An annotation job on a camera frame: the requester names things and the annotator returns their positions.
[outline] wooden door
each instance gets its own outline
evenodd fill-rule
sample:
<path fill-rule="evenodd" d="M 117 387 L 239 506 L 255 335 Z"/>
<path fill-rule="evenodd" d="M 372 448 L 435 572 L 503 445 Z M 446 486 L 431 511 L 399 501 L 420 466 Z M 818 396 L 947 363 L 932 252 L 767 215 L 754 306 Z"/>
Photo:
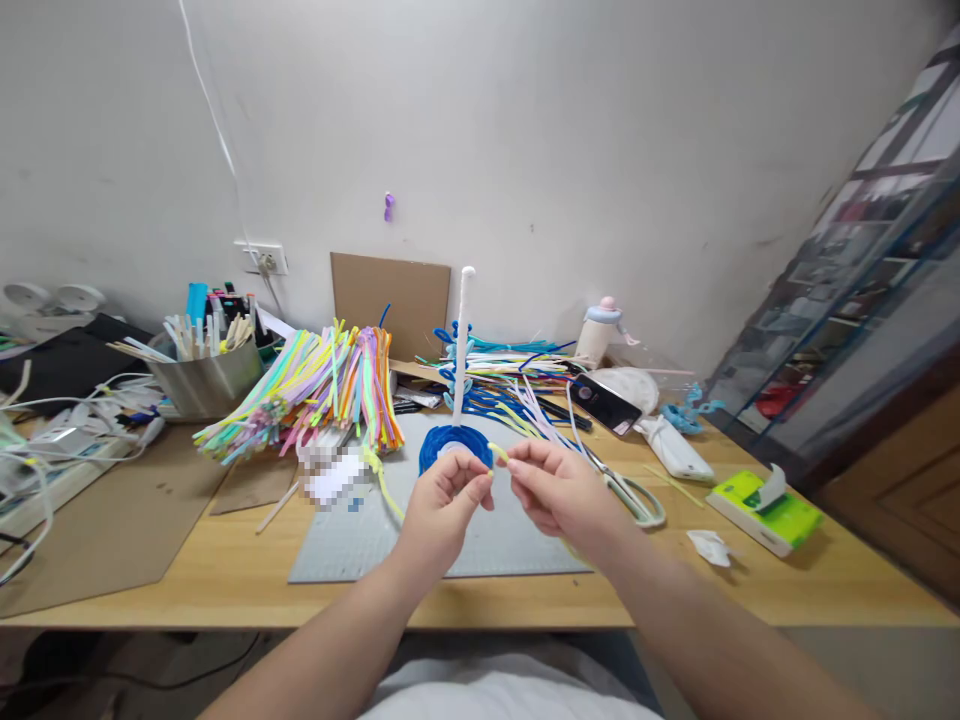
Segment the wooden door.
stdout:
<path fill-rule="evenodd" d="M 864 455 L 817 501 L 960 605 L 960 387 Z"/>

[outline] pen holder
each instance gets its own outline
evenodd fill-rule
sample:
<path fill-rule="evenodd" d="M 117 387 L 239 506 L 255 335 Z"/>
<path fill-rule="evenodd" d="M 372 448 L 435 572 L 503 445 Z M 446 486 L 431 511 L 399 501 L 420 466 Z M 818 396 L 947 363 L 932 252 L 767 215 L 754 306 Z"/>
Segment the pen holder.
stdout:
<path fill-rule="evenodd" d="M 150 347 L 176 357 L 168 335 Z M 232 413 L 263 375 L 257 344 L 251 338 L 236 350 L 212 358 L 178 363 L 147 363 L 182 420 L 220 420 Z"/>

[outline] phone screen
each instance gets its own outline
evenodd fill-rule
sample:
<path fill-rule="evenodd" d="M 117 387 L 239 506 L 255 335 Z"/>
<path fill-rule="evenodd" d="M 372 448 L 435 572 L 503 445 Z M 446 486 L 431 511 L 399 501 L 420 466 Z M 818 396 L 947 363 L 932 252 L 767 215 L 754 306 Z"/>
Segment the phone screen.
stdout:
<path fill-rule="evenodd" d="M 576 382 L 579 384 L 574 385 L 571 395 L 574 403 L 615 435 L 626 435 L 643 415 L 640 408 L 582 373 Z"/>

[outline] gray cutting mat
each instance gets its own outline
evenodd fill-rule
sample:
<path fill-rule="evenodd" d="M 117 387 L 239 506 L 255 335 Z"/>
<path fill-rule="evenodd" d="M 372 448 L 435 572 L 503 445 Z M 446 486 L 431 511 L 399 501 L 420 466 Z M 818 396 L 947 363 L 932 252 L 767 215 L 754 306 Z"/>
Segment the gray cutting mat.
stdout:
<path fill-rule="evenodd" d="M 450 416 L 417 413 L 401 415 L 398 421 L 406 445 L 384 459 L 383 477 L 393 499 L 406 510 L 419 476 L 417 458 L 423 439 L 430 428 L 449 423 Z M 510 428 L 486 418 L 467 415 L 465 424 L 502 448 L 520 439 Z M 489 513 L 477 509 L 467 527 L 463 551 L 447 577 L 590 572 L 567 552 L 563 543 L 542 535 L 534 527 L 510 490 L 506 470 L 496 468 L 494 472 L 496 510 Z M 379 487 L 359 484 L 332 508 L 317 512 L 288 582 L 358 580 L 387 556 L 399 531 L 399 520 L 387 507 Z"/>

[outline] cardboard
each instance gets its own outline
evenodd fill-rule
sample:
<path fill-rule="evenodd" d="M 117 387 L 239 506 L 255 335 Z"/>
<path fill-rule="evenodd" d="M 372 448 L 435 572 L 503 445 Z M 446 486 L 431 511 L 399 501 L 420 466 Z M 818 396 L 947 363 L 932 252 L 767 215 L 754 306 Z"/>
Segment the cardboard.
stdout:
<path fill-rule="evenodd" d="M 404 360 L 390 360 L 390 369 L 401 375 L 410 375 L 411 377 L 421 378 L 423 380 L 432 380 L 441 385 L 446 385 L 447 381 L 443 379 L 438 370 L 433 368 L 422 368 L 416 363 L 406 362 Z"/>
<path fill-rule="evenodd" d="M 270 505 L 283 497 L 297 474 L 297 455 L 277 457 L 274 452 L 254 455 L 234 463 L 217 493 L 211 515 Z"/>
<path fill-rule="evenodd" d="M 330 253 L 330 269 L 337 317 L 346 319 L 348 327 L 376 326 L 390 303 L 383 327 L 393 334 L 391 358 L 443 355 L 443 343 L 433 330 L 447 325 L 449 267 Z"/>
<path fill-rule="evenodd" d="M 198 429 L 167 429 L 60 508 L 33 561 L 0 589 L 0 617 L 159 581 L 227 472 L 197 453 Z M 18 552 L 4 553 L 0 567 Z"/>

